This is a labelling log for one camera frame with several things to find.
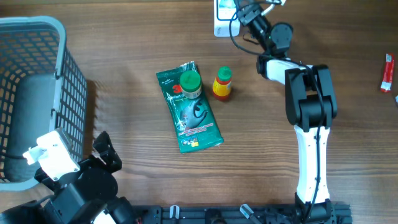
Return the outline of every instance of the basket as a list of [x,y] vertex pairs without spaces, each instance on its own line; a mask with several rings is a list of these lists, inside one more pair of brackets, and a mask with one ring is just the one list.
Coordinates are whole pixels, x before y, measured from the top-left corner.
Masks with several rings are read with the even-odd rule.
[[[83,157],[87,84],[66,47],[61,22],[47,17],[0,19],[0,147],[21,156],[36,139],[62,127]],[[0,191],[26,190],[37,162],[0,156]]]

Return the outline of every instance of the red wrapper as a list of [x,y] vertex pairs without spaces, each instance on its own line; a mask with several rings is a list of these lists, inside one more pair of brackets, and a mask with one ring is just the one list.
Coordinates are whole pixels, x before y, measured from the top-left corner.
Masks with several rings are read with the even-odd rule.
[[384,69],[383,82],[381,83],[380,90],[383,93],[391,91],[392,76],[394,75],[395,56],[393,54],[386,54],[386,67]]

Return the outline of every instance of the green lid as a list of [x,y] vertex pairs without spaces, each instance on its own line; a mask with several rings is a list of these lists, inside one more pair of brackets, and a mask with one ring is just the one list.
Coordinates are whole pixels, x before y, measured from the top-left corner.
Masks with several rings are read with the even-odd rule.
[[224,66],[218,70],[217,76],[221,81],[226,82],[232,78],[232,71],[228,66]]
[[186,71],[180,76],[180,85],[184,91],[189,93],[197,91],[201,86],[201,77],[195,71]]

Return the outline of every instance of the white container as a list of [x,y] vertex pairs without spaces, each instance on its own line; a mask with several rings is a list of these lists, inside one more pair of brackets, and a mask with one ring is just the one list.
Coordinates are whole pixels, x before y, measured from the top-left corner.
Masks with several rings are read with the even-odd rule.
[[[229,21],[236,12],[234,0],[214,0],[214,35],[216,37],[229,37]],[[232,21],[232,36],[239,35],[241,23],[238,19]]]

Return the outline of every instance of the teal snack bag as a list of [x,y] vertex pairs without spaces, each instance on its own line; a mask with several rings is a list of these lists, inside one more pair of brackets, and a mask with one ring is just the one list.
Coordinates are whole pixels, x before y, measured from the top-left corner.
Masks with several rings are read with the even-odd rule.
[[180,76],[183,72],[198,72],[195,62],[156,73],[160,88],[172,115],[180,152],[193,152],[223,143],[205,92],[191,100],[182,94]]

